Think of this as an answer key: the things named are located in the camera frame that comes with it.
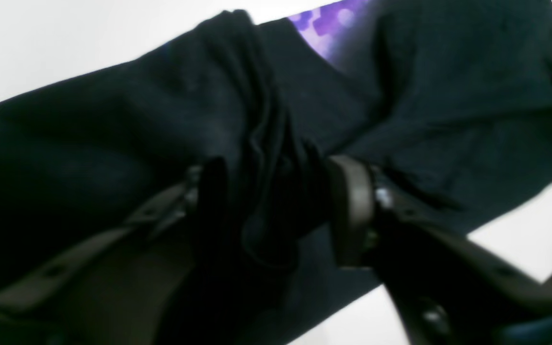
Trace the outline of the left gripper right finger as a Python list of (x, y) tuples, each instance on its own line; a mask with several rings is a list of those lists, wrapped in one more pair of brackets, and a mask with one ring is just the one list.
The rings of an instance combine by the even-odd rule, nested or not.
[(336, 264), (383, 282), (412, 345), (552, 345), (552, 286), (441, 229), (378, 166), (326, 163)]

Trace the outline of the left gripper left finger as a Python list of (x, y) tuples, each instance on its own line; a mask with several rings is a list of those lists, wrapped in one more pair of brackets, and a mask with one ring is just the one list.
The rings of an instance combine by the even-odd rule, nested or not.
[(196, 263), (201, 206), (227, 187), (223, 159), (189, 168), (114, 227), (0, 290), (0, 345), (155, 345)]

